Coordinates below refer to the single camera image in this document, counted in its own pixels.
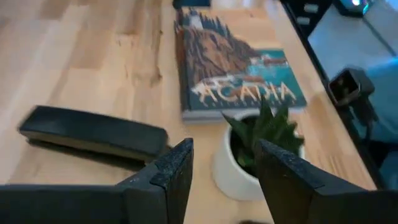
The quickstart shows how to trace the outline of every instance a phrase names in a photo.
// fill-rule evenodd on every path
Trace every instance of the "cliff illustration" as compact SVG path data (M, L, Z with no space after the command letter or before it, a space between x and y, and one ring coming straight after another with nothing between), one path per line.
M200 28L192 26L193 16L200 18ZM190 86L204 78L242 73L251 57L260 56L247 43L235 38L219 18L212 19L192 9L189 13L178 13L175 31L178 66L180 72L193 77Z

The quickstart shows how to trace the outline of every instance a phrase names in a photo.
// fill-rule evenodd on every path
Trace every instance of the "acadia book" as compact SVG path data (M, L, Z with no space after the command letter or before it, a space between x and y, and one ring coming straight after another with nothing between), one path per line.
M258 110L261 96L275 110L306 106L284 51L251 47L221 18L211 9L177 11L175 40L183 120L222 121L221 113L234 116L242 110Z

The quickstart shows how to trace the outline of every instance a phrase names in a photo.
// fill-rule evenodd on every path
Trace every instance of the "potted plant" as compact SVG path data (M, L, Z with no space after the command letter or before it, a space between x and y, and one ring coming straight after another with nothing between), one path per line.
M213 178L218 188L236 200L262 200L254 168L254 143L266 139L304 158L304 139L297 136L297 123L288 121L288 107L274 115L263 98L259 110L246 110L233 118L223 115L229 126L221 149L213 161Z

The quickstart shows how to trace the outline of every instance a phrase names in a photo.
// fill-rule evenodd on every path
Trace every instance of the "succulent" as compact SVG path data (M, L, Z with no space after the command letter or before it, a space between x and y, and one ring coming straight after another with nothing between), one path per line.
M297 123L288 121L288 112L289 108L284 106L274 116L271 107L262 97L260 114L254 122L245 123L223 114L225 120L231 125L232 131L242 142L241 146L234 149L238 150L235 152L236 161L242 168L254 171L253 147L259 139L265 139L296 155L299 154L304 138L295 134Z

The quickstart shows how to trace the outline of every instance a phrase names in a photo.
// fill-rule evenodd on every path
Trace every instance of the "lighthouse illustration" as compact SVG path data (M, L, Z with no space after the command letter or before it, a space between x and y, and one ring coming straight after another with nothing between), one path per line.
M189 15L190 26L198 30L203 30L203 25L201 23L200 16L196 11L190 11Z

